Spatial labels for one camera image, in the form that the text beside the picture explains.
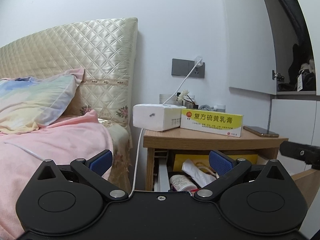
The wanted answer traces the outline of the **metal door hinge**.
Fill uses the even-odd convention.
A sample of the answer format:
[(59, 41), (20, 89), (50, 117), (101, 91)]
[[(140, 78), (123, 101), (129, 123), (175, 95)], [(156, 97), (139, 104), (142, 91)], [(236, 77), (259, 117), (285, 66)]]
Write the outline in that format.
[(279, 72), (275, 72), (272, 70), (272, 79), (277, 80), (279, 82), (283, 82), (285, 80), (285, 77), (281, 75)]

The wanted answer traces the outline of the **wooden bedside cabinet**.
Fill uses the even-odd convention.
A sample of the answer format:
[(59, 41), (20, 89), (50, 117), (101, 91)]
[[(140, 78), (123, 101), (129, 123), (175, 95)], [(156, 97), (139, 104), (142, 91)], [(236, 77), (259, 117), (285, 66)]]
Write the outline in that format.
[(145, 189), (153, 189), (155, 150), (187, 155), (208, 155), (211, 150), (218, 150), (227, 155), (257, 154), (267, 159), (276, 159), (281, 143), (287, 140), (285, 137), (263, 138), (247, 130), (243, 130), (239, 138), (183, 128), (164, 132), (147, 130), (143, 138), (143, 147), (148, 150)]

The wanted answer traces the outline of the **white artificial flower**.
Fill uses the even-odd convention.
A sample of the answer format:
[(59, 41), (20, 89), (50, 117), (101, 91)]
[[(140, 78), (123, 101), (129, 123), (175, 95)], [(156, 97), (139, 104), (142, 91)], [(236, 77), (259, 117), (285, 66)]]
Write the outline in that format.
[(188, 94), (189, 94), (189, 90), (184, 89), (178, 97), (179, 101), (183, 101)]

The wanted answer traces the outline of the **pink blanket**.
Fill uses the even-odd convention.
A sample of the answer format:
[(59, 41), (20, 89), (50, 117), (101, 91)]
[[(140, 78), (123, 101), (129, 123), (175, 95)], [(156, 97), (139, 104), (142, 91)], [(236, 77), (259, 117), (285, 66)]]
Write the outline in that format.
[[(64, 73), (74, 72), (83, 72), (83, 79), (82, 68)], [(83, 116), (63, 113), (50, 125), (29, 133), (1, 133), (1, 239), (16, 239), (23, 233), (16, 202), (44, 160), (68, 164), (78, 158), (89, 159), (103, 150), (113, 150), (112, 139), (94, 110)]]

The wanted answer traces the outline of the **floral bed sheet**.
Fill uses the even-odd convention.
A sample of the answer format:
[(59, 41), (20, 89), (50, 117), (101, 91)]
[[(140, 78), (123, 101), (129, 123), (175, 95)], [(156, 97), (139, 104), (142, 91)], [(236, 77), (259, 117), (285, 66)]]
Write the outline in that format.
[(129, 193), (131, 184), (129, 179), (130, 150), (132, 147), (131, 134), (124, 127), (110, 120), (98, 119), (110, 133), (113, 145), (112, 167), (103, 175), (103, 178)]

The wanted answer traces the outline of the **wooden cabinet drawer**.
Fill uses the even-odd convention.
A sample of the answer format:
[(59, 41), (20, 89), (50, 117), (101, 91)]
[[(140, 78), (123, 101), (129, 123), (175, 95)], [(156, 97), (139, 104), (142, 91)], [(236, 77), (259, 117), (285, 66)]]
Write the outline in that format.
[[(223, 154), (236, 160), (245, 158), (253, 164), (263, 165), (270, 159), (269, 154), (263, 154), (262, 150), (222, 151)], [(182, 172), (182, 164), (187, 159), (191, 160), (202, 172), (211, 174), (215, 170), (209, 165), (209, 152), (207, 151), (183, 151), (183, 150), (155, 150), (153, 168), (153, 190), (168, 192), (172, 190), (169, 179), (173, 174)], [(307, 205), (310, 206), (319, 190), (319, 172), (306, 164), (300, 164), (301, 172), (291, 174), (292, 179), (303, 194)]]

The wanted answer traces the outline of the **white tissue pack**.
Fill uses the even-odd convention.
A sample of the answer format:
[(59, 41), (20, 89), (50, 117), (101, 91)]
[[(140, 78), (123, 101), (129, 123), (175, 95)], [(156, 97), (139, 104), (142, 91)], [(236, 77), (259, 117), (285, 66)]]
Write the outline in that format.
[(133, 126), (155, 132), (178, 128), (181, 124), (181, 113), (184, 106), (164, 104), (134, 105)]

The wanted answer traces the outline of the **white charger plug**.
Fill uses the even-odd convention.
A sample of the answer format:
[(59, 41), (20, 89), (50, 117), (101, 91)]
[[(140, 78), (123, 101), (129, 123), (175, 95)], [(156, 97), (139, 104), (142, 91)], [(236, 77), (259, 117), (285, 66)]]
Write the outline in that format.
[(197, 56), (196, 59), (195, 59), (195, 64), (194, 64), (194, 66), (195, 66), (196, 68), (198, 68), (198, 67), (201, 67), (202, 65), (203, 65), (203, 58), (202, 58), (202, 56)]

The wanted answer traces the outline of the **gold smartphone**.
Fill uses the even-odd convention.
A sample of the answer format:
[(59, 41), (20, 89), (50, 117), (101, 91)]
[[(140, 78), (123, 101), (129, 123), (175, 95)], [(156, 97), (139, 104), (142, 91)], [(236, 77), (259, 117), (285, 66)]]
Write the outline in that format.
[(259, 137), (278, 138), (279, 134), (257, 126), (243, 126), (243, 129), (249, 131)]

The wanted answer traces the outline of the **white tube in drawer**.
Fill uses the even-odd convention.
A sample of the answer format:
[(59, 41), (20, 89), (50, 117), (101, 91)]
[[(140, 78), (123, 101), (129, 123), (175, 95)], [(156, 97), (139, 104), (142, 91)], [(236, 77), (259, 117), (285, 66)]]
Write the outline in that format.
[(182, 171), (188, 174), (200, 188), (203, 188), (216, 180), (213, 175), (202, 172), (190, 159), (187, 159), (182, 164)]

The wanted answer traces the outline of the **grey crumpled cloth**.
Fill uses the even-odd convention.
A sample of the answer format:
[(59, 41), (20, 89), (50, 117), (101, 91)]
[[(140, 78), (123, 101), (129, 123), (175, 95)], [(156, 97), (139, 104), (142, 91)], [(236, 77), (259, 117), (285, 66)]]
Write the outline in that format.
[(209, 105), (201, 105), (201, 106), (199, 106), (199, 110), (211, 111), (211, 112), (215, 111), (214, 107), (210, 107)]

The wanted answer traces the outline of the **grey wall socket panel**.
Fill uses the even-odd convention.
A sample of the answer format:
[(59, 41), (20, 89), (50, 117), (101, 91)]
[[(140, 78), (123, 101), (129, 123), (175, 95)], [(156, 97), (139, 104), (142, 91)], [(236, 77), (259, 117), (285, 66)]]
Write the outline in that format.
[[(172, 76), (186, 76), (193, 68), (195, 62), (183, 59), (172, 59), (171, 75)], [(203, 63), (201, 66), (197, 66), (193, 72), (189, 75), (192, 78), (204, 79), (205, 66)]]

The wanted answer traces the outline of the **white wardrobe door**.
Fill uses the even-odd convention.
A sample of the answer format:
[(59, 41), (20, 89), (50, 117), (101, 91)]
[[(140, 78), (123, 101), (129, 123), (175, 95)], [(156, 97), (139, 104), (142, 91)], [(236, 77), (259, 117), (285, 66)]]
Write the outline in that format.
[(276, 57), (265, 1), (224, 0), (224, 5), (230, 87), (275, 94)]

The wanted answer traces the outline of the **cream quilted headboard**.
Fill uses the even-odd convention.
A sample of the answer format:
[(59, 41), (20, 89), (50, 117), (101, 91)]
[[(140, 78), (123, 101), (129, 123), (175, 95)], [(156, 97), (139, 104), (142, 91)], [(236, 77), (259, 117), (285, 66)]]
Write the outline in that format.
[(99, 118), (128, 127), (138, 20), (114, 18), (52, 27), (1, 48), (1, 77), (39, 79), (70, 69), (84, 77), (65, 114), (95, 110)]

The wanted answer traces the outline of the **white pill bottle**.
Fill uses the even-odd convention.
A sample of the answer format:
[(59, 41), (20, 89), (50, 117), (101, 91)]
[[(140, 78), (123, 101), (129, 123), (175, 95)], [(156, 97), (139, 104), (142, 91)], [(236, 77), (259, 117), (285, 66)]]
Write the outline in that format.
[(173, 175), (169, 179), (170, 185), (173, 190), (182, 192), (182, 191), (194, 191), (197, 189), (197, 186), (191, 182), (186, 176), (178, 174)]

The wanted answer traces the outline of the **pastel rainbow pillow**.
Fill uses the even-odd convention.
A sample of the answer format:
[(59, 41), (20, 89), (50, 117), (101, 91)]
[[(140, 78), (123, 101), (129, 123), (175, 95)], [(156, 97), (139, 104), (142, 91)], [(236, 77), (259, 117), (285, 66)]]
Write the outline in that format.
[(23, 134), (55, 122), (73, 100), (83, 72), (47, 79), (1, 80), (1, 133)]

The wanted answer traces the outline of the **dark clothes in wardrobe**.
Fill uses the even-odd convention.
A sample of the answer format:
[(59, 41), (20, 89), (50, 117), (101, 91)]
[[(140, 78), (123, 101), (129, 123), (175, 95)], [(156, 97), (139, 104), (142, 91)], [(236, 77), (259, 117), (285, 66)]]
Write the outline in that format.
[(297, 36), (292, 46), (293, 61), (288, 68), (289, 82), (280, 83), (281, 92), (315, 91), (316, 70), (310, 35), (298, 0), (278, 0)]

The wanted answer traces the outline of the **yellow white ointment box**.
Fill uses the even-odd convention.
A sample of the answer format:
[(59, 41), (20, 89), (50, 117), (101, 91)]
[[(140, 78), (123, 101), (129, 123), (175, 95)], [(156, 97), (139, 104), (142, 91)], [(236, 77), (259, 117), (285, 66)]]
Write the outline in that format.
[(182, 109), (180, 128), (239, 138), (243, 117), (238, 114)]

